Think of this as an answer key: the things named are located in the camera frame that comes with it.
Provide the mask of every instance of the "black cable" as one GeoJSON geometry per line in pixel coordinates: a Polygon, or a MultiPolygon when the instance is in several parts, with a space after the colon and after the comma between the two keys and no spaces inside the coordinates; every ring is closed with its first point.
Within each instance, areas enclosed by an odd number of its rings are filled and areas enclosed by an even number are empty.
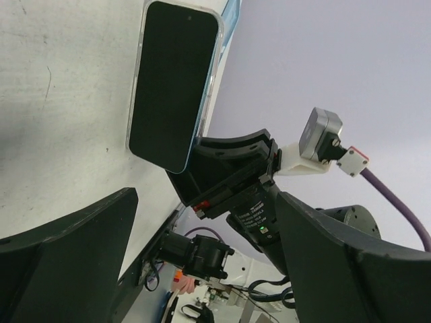
{"type": "Polygon", "coordinates": [[[294,292],[291,287],[286,288],[281,293],[281,302],[286,308],[296,309],[295,301],[288,301],[288,299],[294,299],[294,292]]]}
{"type": "Polygon", "coordinates": [[[289,282],[290,282],[290,280],[288,277],[284,277],[280,281],[266,281],[266,280],[261,279],[261,280],[258,280],[258,281],[251,283],[250,286],[248,286],[247,291],[248,291],[248,294],[250,295],[250,298],[253,301],[260,301],[262,303],[269,303],[272,301],[282,301],[282,299],[283,299],[282,295],[286,290],[283,291],[282,293],[279,293],[279,294],[259,295],[259,294],[256,294],[255,288],[259,285],[262,285],[262,284],[271,284],[273,286],[282,286],[282,285],[285,285],[289,282]]]}
{"type": "Polygon", "coordinates": [[[193,306],[193,305],[190,305],[190,304],[184,305],[181,308],[181,312],[183,313],[183,315],[186,316],[187,318],[189,318],[190,320],[196,321],[199,318],[199,316],[192,316],[190,314],[187,314],[186,312],[184,312],[184,308],[188,308],[188,309],[190,309],[190,310],[192,310],[192,311],[194,311],[195,313],[198,313],[198,314],[200,314],[200,308],[197,308],[196,306],[193,306]]]}
{"type": "Polygon", "coordinates": [[[148,291],[155,291],[157,289],[157,287],[159,287],[160,276],[159,276],[159,271],[157,270],[157,268],[156,268],[156,266],[154,264],[154,261],[150,262],[150,266],[151,266],[152,272],[148,272],[147,273],[147,275],[145,276],[145,279],[143,281],[143,285],[145,286],[145,288],[148,291]],[[157,284],[156,284],[156,286],[153,289],[151,289],[150,286],[149,286],[149,284],[150,284],[150,276],[151,276],[152,273],[154,273],[154,276],[155,276],[154,279],[157,280],[157,284]]]}
{"type": "Polygon", "coordinates": [[[236,289],[236,288],[232,288],[232,291],[235,293],[235,294],[237,294],[238,296],[243,296],[243,297],[245,297],[245,298],[247,298],[247,299],[249,299],[252,303],[253,303],[253,305],[254,306],[256,306],[257,308],[259,308],[262,312],[264,312],[265,314],[267,314],[269,317],[270,317],[270,319],[272,319],[272,320],[274,320],[274,321],[276,321],[277,323],[280,323],[280,321],[279,320],[277,320],[274,316],[272,316],[265,308],[262,308],[261,306],[259,306],[259,305],[257,305],[257,303],[255,302],[255,301],[253,301],[251,298],[250,298],[250,296],[247,296],[247,295],[245,295],[241,290],[239,290],[239,289],[236,289]]]}

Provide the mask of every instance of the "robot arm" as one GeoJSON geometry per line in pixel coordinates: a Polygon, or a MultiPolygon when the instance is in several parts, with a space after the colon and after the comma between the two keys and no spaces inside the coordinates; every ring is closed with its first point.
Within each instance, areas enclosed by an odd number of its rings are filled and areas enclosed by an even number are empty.
{"type": "MultiPolygon", "coordinates": [[[[203,138],[186,171],[168,175],[198,217],[229,212],[228,224],[291,281],[302,323],[413,322],[412,312],[429,321],[430,253],[382,241],[362,207],[316,210],[275,183],[277,173],[324,173],[334,160],[350,176],[362,172],[368,158],[353,147],[344,149],[340,131],[336,115],[315,109],[298,144],[279,149],[266,130],[236,139],[203,138]]],[[[229,260],[233,249],[207,239],[218,244],[214,253],[211,244],[196,253],[201,245],[196,241],[188,243],[184,264],[161,259],[186,275],[233,283],[238,270],[231,266],[235,258],[229,260]]],[[[252,280],[241,279],[244,286],[252,280]]]]}

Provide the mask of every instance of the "white connector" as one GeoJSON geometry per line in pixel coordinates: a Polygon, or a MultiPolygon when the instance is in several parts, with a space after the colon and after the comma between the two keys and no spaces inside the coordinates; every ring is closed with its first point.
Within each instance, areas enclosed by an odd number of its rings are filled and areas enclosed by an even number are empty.
{"type": "Polygon", "coordinates": [[[369,163],[370,159],[367,156],[351,146],[347,150],[347,153],[337,161],[337,166],[347,175],[355,177],[359,175],[362,170],[367,168],[369,163]]]}

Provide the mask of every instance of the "black phone screen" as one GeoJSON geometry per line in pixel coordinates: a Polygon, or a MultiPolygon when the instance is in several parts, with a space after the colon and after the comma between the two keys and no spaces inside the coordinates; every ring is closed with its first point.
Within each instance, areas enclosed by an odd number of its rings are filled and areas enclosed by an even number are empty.
{"type": "Polygon", "coordinates": [[[185,169],[218,28],[210,13],[158,1],[148,7],[129,137],[136,156],[185,169]]]}

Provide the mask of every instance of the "wire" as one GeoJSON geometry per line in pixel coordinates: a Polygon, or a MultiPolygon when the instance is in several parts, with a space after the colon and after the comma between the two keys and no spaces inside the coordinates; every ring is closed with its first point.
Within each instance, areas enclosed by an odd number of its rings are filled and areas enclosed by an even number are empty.
{"type": "Polygon", "coordinates": [[[261,306],[257,305],[257,303],[255,301],[253,301],[250,296],[245,295],[241,290],[236,289],[236,288],[232,288],[232,291],[237,294],[238,296],[243,296],[245,298],[247,298],[249,301],[251,301],[253,303],[254,306],[256,306],[257,308],[259,308],[262,312],[264,312],[265,314],[267,314],[269,316],[269,318],[271,320],[276,321],[277,323],[280,323],[279,320],[277,320],[274,316],[272,316],[266,309],[262,308],[261,306]]]}
{"type": "Polygon", "coordinates": [[[192,316],[190,314],[187,314],[186,312],[184,312],[184,308],[188,308],[189,310],[192,310],[192,311],[194,311],[195,313],[198,313],[198,314],[201,314],[201,309],[197,308],[196,306],[190,305],[190,304],[184,305],[181,308],[181,312],[183,313],[184,316],[186,316],[187,318],[189,318],[189,319],[191,319],[193,321],[197,321],[197,319],[199,318],[199,316],[192,316]]]}
{"type": "Polygon", "coordinates": [[[384,185],[368,168],[362,170],[361,175],[377,189],[406,219],[418,233],[424,250],[431,252],[431,237],[424,225],[415,214],[405,205],[386,185],[384,185]]]}
{"type": "Polygon", "coordinates": [[[255,292],[255,288],[259,285],[262,285],[262,284],[271,284],[274,286],[282,286],[282,285],[285,285],[289,282],[290,282],[289,277],[284,277],[280,281],[266,281],[266,280],[261,279],[261,280],[254,281],[253,283],[251,283],[248,286],[247,291],[248,291],[250,298],[253,301],[260,301],[261,303],[269,303],[272,301],[281,301],[283,303],[283,305],[285,305],[287,308],[294,308],[294,307],[292,307],[292,306],[295,306],[294,302],[286,302],[287,299],[293,299],[294,298],[293,291],[292,291],[291,287],[284,289],[279,294],[273,294],[273,295],[259,295],[259,294],[256,294],[256,292],[255,292]]]}
{"type": "Polygon", "coordinates": [[[163,269],[164,265],[165,265],[164,261],[158,261],[158,262],[156,261],[155,266],[157,271],[152,272],[151,275],[147,278],[148,284],[152,283],[156,279],[157,274],[160,274],[160,271],[163,269]]]}
{"type": "Polygon", "coordinates": [[[224,240],[223,240],[223,238],[221,237],[221,235],[220,235],[220,234],[218,234],[216,230],[213,230],[213,229],[212,229],[212,228],[210,228],[210,227],[196,227],[195,229],[192,229],[192,230],[190,230],[189,232],[187,232],[184,236],[185,236],[185,237],[187,237],[188,235],[192,234],[193,232],[195,232],[195,231],[199,231],[199,230],[204,230],[204,231],[209,231],[209,232],[211,232],[213,235],[215,235],[215,236],[217,237],[217,239],[218,239],[220,242],[223,242],[223,243],[224,243],[224,240]]]}
{"type": "Polygon", "coordinates": [[[157,280],[156,286],[154,288],[150,288],[150,283],[152,283],[154,280],[150,279],[150,276],[147,274],[147,276],[145,276],[145,279],[143,281],[143,285],[145,286],[145,288],[148,291],[155,291],[157,289],[157,287],[159,287],[159,283],[160,283],[160,277],[159,277],[159,272],[158,269],[156,268],[154,262],[150,262],[150,266],[151,269],[153,270],[153,273],[155,274],[155,280],[157,280]]]}

